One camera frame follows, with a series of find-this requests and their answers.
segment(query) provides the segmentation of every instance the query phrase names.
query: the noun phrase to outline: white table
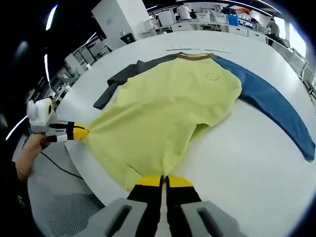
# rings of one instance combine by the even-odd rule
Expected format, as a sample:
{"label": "white table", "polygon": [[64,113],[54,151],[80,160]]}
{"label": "white table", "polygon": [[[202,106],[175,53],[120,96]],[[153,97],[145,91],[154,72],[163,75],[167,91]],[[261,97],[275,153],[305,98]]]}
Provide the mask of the white table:
{"label": "white table", "polygon": [[[291,103],[316,141],[313,105],[290,65],[265,43],[222,32],[158,35],[115,50],[74,84],[58,109],[59,116],[88,125],[101,113],[92,105],[108,87],[108,78],[137,60],[179,51],[213,52],[259,75]],[[81,142],[68,142],[66,147],[79,173],[105,205],[127,196]],[[316,161],[307,162],[279,126],[240,100],[228,118],[189,145],[172,173],[186,177],[203,200],[211,200],[236,218],[249,237],[287,236],[316,190]]]}

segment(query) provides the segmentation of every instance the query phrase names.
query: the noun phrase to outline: yellow shirt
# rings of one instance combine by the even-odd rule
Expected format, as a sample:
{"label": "yellow shirt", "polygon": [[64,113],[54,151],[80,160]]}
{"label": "yellow shirt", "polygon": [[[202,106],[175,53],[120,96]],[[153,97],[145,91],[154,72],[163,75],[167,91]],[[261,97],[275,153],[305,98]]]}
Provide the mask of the yellow shirt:
{"label": "yellow shirt", "polygon": [[131,190],[142,176],[168,175],[193,134],[223,120],[240,93],[239,79],[210,55],[182,54],[129,78],[84,142]]}

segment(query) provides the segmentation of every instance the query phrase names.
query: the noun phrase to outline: desk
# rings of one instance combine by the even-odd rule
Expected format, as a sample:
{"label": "desk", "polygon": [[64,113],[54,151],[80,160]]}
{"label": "desk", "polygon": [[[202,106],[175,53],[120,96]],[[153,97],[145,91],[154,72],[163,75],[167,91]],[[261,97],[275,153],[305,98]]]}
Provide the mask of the desk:
{"label": "desk", "polygon": [[[107,79],[137,60],[179,51],[213,52],[259,75],[291,103],[316,141],[313,105],[290,65],[267,44],[223,32],[158,35],[105,55],[67,93],[58,116],[88,125],[101,113],[92,105],[108,87]],[[127,196],[80,141],[67,142],[66,147],[101,202],[107,205]],[[203,200],[237,219],[249,237],[286,236],[304,215],[316,187],[316,161],[307,162],[280,127],[241,100],[230,116],[190,143],[172,174],[190,180]]]}

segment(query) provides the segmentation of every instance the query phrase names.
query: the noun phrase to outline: black cable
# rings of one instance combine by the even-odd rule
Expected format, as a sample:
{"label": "black cable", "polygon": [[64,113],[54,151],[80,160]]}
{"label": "black cable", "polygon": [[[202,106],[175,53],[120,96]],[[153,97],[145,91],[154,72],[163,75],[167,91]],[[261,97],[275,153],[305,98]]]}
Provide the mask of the black cable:
{"label": "black cable", "polygon": [[78,176],[78,175],[75,175],[75,174],[73,174],[73,173],[70,173],[69,171],[64,170],[64,169],[61,168],[58,164],[56,164],[55,162],[53,162],[53,160],[52,160],[51,158],[49,158],[45,153],[43,153],[43,152],[41,152],[41,153],[42,153],[43,156],[45,156],[47,159],[49,159],[49,160],[50,160],[57,168],[59,168],[60,170],[66,172],[67,174],[70,174],[70,175],[72,175],[72,176],[75,176],[75,177],[77,177],[77,178],[79,178],[79,179],[83,179],[82,177],[80,177],[80,176]]}

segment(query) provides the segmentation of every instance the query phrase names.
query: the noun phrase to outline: brown collar trim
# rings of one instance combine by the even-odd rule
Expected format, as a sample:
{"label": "brown collar trim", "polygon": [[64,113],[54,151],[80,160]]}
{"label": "brown collar trim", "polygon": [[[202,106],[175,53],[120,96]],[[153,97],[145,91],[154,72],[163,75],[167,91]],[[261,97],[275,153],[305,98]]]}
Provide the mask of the brown collar trim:
{"label": "brown collar trim", "polygon": [[213,53],[201,53],[200,55],[202,55],[202,56],[198,56],[198,55],[199,54],[176,53],[176,56],[178,58],[191,60],[191,61],[197,61],[197,60],[203,60],[203,59],[215,57],[215,54],[213,54]]}

